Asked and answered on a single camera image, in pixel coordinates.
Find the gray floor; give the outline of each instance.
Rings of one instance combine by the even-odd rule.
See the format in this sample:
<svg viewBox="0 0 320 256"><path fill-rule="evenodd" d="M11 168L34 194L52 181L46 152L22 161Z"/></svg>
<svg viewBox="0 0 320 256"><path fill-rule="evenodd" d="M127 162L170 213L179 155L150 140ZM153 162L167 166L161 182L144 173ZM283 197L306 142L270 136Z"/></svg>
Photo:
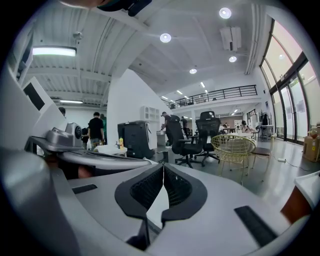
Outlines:
<svg viewBox="0 0 320 256"><path fill-rule="evenodd" d="M270 148L270 141L259 141L258 147ZM168 150L164 146L159 146L156 151L160 152ZM314 173L320 170L320 163L310 162L302 157L303 147L289 142L276 139L271 158L269 169L264 177L264 182L261 182L266 170L268 159L256 158L254 168L250 169L248 176L243 176L243 186L263 198L265 202L273 205L279 211L287 202L293 188L294 179L299 176ZM174 164L175 159L180 158L180 155L176 155L169 151L169 163ZM159 161L162 159L162 154L155 154L151 159L153 161ZM279 162L278 158L284 158L286 163ZM253 156L249 157L250 166L253 164ZM218 161L210 159L206 162L204 167L199 163L192 163L194 169L206 172L212 175L218 175ZM231 168L237 168L236 164L233 164ZM225 163L222 176L233 181L239 182L241 180L241 169L230 171L228 163Z"/></svg>

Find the recessed ceiling light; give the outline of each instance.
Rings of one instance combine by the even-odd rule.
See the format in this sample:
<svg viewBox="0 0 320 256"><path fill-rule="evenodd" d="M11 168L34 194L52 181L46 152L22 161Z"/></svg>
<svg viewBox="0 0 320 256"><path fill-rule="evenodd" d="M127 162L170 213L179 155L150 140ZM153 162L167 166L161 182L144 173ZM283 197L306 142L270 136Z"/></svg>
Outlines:
<svg viewBox="0 0 320 256"><path fill-rule="evenodd" d="M76 56L77 49L73 47L61 46L35 46L32 49L32 55L64 55Z"/></svg>
<svg viewBox="0 0 320 256"><path fill-rule="evenodd" d="M219 15L223 19L229 19L231 17L231 11L229 8L224 7L220 9Z"/></svg>
<svg viewBox="0 0 320 256"><path fill-rule="evenodd" d="M195 74L195 73L197 73L197 70L195 69L195 68L192 68L192 69L190 69L190 74Z"/></svg>
<svg viewBox="0 0 320 256"><path fill-rule="evenodd" d="M168 33L160 35L160 41L163 43L169 43L171 41L171 35L169 35Z"/></svg>
<svg viewBox="0 0 320 256"><path fill-rule="evenodd" d="M236 56L232 56L229 58L229 61L230 62L235 62L237 60L237 57Z"/></svg>
<svg viewBox="0 0 320 256"><path fill-rule="evenodd" d="M60 99L61 103L75 103L75 104L82 104L82 101L77 101L77 100L64 100L64 99Z"/></svg>

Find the bottle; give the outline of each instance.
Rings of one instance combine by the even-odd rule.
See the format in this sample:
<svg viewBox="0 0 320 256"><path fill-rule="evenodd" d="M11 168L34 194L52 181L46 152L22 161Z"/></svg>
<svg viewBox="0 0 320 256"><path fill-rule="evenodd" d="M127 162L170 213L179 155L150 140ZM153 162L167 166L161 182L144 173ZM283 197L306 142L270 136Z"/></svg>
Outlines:
<svg viewBox="0 0 320 256"><path fill-rule="evenodd" d="M120 149L123 150L124 149L124 139L122 137L120 137L120 139L119 139L119 144L120 144Z"/></svg>

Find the white shelf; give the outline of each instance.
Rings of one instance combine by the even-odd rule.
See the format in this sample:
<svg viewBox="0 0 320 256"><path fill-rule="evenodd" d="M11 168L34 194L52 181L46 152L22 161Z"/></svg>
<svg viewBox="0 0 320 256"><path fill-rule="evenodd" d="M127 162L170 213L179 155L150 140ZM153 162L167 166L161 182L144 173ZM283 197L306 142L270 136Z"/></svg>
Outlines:
<svg viewBox="0 0 320 256"><path fill-rule="evenodd" d="M160 110L150 106L142 106L140 110L142 121L160 122Z"/></svg>

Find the balcony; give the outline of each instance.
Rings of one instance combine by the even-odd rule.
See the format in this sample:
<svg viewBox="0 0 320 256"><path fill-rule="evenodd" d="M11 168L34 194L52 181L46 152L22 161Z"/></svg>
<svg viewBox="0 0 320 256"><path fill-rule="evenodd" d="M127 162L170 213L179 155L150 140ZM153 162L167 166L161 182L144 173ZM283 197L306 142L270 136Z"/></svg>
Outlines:
<svg viewBox="0 0 320 256"><path fill-rule="evenodd" d="M257 96L256 85L246 85L239 87L232 87L221 90L209 91L208 93L201 93L197 95L190 96L188 98L181 98L175 102L167 102L166 105L171 109L178 109L183 107L190 107L192 105L202 105L204 103L215 103L215 101L227 100L232 98L240 98L247 96Z"/></svg>

